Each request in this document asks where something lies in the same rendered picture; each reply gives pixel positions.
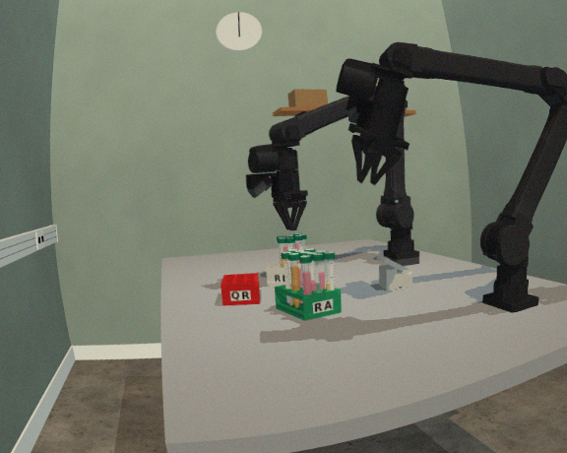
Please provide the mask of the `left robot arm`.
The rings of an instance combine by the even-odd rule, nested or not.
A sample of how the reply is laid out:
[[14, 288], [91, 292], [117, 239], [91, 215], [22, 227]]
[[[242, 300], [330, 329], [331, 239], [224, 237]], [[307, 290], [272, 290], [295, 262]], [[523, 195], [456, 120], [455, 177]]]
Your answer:
[[351, 58], [344, 62], [336, 92], [349, 96], [348, 121], [357, 122], [367, 130], [373, 101], [390, 107], [392, 114], [403, 111], [409, 90], [405, 78], [443, 79], [519, 90], [539, 95], [550, 106], [545, 126], [512, 198], [480, 237], [483, 255], [501, 264], [497, 266], [493, 292], [484, 294], [482, 303], [509, 312], [537, 306], [538, 296], [528, 294], [529, 235], [534, 227], [531, 222], [536, 207], [567, 141], [566, 72], [557, 67], [522, 65], [395, 42], [381, 54], [379, 64]]

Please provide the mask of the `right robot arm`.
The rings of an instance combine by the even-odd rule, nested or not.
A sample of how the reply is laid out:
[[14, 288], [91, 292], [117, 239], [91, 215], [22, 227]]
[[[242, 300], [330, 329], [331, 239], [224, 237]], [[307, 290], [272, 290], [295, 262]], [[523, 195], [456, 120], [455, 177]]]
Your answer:
[[[292, 174], [289, 170], [293, 170], [294, 173], [294, 170], [298, 169], [298, 160], [297, 151], [289, 147], [299, 146], [299, 139], [348, 117], [348, 98], [349, 96], [338, 99], [300, 114], [297, 118], [292, 117], [282, 121], [283, 124], [273, 125], [269, 131], [272, 144], [250, 148], [248, 166], [252, 173], [258, 173], [246, 175], [247, 191], [253, 198], [258, 197], [271, 186], [272, 192], [293, 191]], [[400, 260], [419, 257], [419, 251], [414, 250], [414, 240], [411, 239], [410, 234], [414, 213], [405, 186], [405, 149], [399, 147], [395, 149], [402, 153], [401, 159], [386, 172], [384, 195], [381, 196], [376, 219], [380, 226], [391, 229], [392, 241], [388, 241], [388, 250], [383, 250], [384, 256]], [[282, 169], [285, 172], [275, 172]], [[400, 198], [400, 200], [388, 198]], [[395, 203], [395, 200], [399, 200], [399, 203]]]

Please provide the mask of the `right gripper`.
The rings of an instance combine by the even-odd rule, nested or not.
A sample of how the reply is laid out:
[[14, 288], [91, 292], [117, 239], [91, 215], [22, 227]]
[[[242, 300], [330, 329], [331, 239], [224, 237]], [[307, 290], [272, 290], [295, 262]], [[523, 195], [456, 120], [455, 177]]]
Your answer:
[[[307, 190], [300, 191], [298, 170], [295, 170], [294, 173], [293, 170], [289, 170], [289, 171], [291, 171], [292, 174], [293, 191], [272, 192], [272, 197], [274, 199], [274, 202], [277, 202], [277, 203], [273, 203], [273, 205], [277, 210], [279, 216], [281, 217], [285, 228], [287, 230], [297, 230], [300, 218], [307, 204], [306, 196], [308, 196], [308, 193]], [[289, 197], [290, 194], [291, 197]], [[281, 200], [286, 200], [286, 201], [281, 201]], [[292, 208], [291, 217], [289, 216], [288, 208]]]

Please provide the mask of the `green tube rack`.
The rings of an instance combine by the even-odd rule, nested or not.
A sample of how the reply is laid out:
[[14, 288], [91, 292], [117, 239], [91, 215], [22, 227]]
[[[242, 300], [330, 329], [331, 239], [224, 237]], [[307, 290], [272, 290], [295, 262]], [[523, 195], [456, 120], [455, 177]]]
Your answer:
[[[287, 303], [287, 295], [302, 300], [303, 303], [295, 308]], [[292, 291], [283, 285], [275, 287], [275, 296], [276, 309], [304, 321], [342, 312], [341, 289], [337, 288], [332, 291], [323, 289], [323, 292], [312, 291], [312, 294], [303, 294], [303, 288], [300, 288], [300, 291]]]

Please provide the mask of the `test tube with green cap and pink liquid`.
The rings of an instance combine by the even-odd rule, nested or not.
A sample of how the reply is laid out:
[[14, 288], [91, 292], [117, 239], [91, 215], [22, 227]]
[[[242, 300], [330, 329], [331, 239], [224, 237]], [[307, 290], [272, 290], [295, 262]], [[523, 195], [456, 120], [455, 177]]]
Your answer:
[[311, 255], [303, 255], [299, 257], [299, 263], [302, 264], [301, 270], [302, 270], [303, 294], [312, 294], [311, 272], [310, 272], [311, 262], [312, 262]]

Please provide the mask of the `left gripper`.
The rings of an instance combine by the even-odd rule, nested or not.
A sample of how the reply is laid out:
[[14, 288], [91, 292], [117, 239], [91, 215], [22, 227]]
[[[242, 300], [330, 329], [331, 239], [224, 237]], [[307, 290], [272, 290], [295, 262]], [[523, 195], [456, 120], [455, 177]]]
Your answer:
[[[392, 109], [375, 103], [373, 101], [374, 107], [367, 130], [352, 123], [348, 127], [351, 133], [360, 133], [360, 136], [353, 135], [351, 139], [356, 161], [357, 181], [362, 183], [371, 168], [370, 182], [373, 185], [401, 158], [402, 153], [395, 147], [408, 150], [410, 145], [396, 136], [402, 112], [395, 111], [395, 114], [391, 114]], [[363, 168], [362, 151], [365, 154]], [[382, 156], [386, 158], [386, 161], [377, 171]]]

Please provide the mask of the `red block with round holes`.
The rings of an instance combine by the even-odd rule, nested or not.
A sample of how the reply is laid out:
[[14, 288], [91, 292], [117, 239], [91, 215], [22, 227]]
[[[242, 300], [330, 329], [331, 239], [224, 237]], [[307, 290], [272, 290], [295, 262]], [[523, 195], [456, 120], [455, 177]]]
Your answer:
[[222, 305], [260, 304], [258, 273], [224, 275], [220, 287]]

